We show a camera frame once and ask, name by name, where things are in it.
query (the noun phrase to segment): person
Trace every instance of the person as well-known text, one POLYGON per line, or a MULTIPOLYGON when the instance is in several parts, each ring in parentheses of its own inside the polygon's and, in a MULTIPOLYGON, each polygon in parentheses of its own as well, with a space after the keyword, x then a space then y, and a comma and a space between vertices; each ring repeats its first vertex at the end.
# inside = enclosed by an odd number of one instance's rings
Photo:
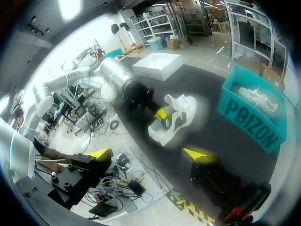
MULTIPOLYGON (((19 132, 19 129, 24 122, 24 112, 21 108, 18 108, 14 111, 14 119, 15 122, 13 123, 12 127, 19 132)), ((51 160, 65 159, 64 161, 59 162, 64 164, 71 164, 72 155, 63 154, 53 148, 49 148, 48 146, 45 146, 41 142, 39 142, 36 138, 34 138, 33 145, 42 157, 49 158, 51 160)), ((59 166, 57 162, 42 161, 41 164, 43 164, 46 168, 52 171, 64 170, 64 168, 59 166)))

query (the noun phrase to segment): white sneaker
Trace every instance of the white sneaker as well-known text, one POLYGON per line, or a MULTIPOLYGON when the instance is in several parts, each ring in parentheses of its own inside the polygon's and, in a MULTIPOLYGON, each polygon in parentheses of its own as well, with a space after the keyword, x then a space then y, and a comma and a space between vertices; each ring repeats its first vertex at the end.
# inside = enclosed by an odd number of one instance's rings
POLYGON ((179 129, 189 126, 197 111, 197 101, 194 97, 181 95, 175 99, 167 94, 164 100, 170 104, 164 108, 167 114, 171 114, 168 120, 169 125, 163 126, 161 120, 156 119, 148 127, 150 137, 160 142, 162 146, 165 146, 179 129))
POLYGON ((268 118, 274 118, 278 109, 278 104, 273 104, 272 102, 270 102, 269 98, 266 95, 260 93, 258 89, 259 87, 254 90, 240 87, 238 89, 238 95, 258 108, 258 110, 264 113, 268 118))

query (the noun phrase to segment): black table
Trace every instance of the black table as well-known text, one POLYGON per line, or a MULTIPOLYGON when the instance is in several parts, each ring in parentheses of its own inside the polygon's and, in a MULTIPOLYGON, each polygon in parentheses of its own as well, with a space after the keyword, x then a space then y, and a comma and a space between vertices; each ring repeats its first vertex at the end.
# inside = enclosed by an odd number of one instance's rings
MULTIPOLYGON (((126 57, 122 63, 132 70, 132 65, 140 58, 126 57)), ((278 152, 267 154, 255 141, 230 121, 217 113, 221 87, 225 78, 202 69, 183 65, 165 82, 136 75, 135 78, 146 86, 155 89, 154 100, 165 106, 164 96, 180 94, 205 96, 210 102, 210 116, 205 126, 199 131, 187 134, 185 140, 173 149, 166 149, 154 142, 148 135, 147 127, 154 120, 153 115, 141 110, 127 111, 122 100, 114 104, 114 109, 126 129, 160 170, 167 180, 181 195, 196 205, 208 216, 216 219, 221 209, 212 205, 206 194, 190 181, 191 165, 187 164, 182 148, 194 145, 214 152, 225 169, 242 178, 246 185, 269 182, 278 156, 278 152)))

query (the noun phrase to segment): teal shoe box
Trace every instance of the teal shoe box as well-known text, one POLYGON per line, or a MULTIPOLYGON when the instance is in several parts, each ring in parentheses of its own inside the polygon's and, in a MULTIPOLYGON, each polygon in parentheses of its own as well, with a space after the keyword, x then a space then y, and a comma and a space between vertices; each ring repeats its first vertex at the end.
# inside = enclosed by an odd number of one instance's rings
POLYGON ((237 125, 267 153, 275 151, 286 141, 287 119, 285 99, 274 87, 253 72, 234 65, 222 86, 217 112, 237 125), (254 90, 259 87, 272 103, 278 103, 276 116, 270 120, 251 103, 233 92, 233 87, 254 90))

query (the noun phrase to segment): white storage bin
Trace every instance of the white storage bin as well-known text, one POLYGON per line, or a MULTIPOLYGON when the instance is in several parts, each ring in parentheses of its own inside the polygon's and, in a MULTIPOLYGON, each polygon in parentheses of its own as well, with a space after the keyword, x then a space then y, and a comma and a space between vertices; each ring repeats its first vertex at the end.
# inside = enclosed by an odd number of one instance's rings
POLYGON ((134 64, 137 75, 165 81, 183 65, 182 56, 169 53, 152 53, 134 64))

